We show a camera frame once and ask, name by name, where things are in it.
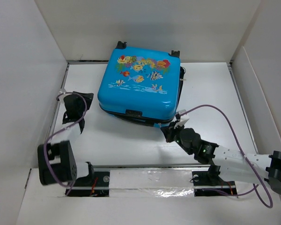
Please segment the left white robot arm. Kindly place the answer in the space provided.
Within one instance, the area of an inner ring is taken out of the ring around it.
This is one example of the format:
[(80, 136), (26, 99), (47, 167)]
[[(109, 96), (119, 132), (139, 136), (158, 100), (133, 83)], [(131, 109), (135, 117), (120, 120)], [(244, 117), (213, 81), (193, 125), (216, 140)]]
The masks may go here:
[(57, 99), (63, 103), (65, 112), (62, 128), (53, 133), (37, 148), (39, 179), (42, 185), (73, 182), (90, 186), (95, 181), (93, 165), (90, 162), (76, 163), (71, 144), (82, 134), (84, 116), (90, 109), (93, 93), (66, 92)]

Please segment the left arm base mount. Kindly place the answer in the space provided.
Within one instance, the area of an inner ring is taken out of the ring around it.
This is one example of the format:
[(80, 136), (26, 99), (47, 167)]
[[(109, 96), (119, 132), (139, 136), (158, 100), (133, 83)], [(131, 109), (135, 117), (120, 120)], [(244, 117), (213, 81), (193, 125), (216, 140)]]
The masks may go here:
[(75, 182), (71, 190), (66, 189), (68, 197), (108, 197), (109, 196), (109, 171), (95, 171), (95, 179), (89, 184), (81, 180)]

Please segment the blue kids suitcase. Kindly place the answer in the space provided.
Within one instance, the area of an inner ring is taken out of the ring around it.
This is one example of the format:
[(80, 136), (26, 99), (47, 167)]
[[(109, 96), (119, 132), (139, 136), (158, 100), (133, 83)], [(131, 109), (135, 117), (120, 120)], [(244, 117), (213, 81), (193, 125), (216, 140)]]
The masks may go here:
[(117, 118), (145, 126), (166, 126), (175, 117), (185, 70), (180, 52), (128, 46), (112, 51), (97, 98)]

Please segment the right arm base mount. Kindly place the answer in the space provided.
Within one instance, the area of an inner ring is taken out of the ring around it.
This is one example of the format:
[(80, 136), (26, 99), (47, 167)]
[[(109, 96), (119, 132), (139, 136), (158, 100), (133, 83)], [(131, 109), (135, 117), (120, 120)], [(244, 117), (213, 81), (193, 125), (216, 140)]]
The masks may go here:
[(192, 171), (190, 183), (193, 184), (195, 197), (237, 195), (234, 181), (226, 182), (218, 178), (212, 180), (208, 171)]

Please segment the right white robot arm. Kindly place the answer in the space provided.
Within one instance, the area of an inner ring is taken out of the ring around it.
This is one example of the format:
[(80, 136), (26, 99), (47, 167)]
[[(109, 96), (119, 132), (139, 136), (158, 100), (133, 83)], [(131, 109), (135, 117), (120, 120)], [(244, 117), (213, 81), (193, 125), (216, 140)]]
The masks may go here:
[(264, 184), (281, 195), (281, 152), (247, 154), (231, 150), (201, 139), (192, 128), (162, 127), (166, 142), (177, 143), (188, 155), (203, 165), (209, 165), (207, 179), (212, 184), (220, 181), (240, 181)]

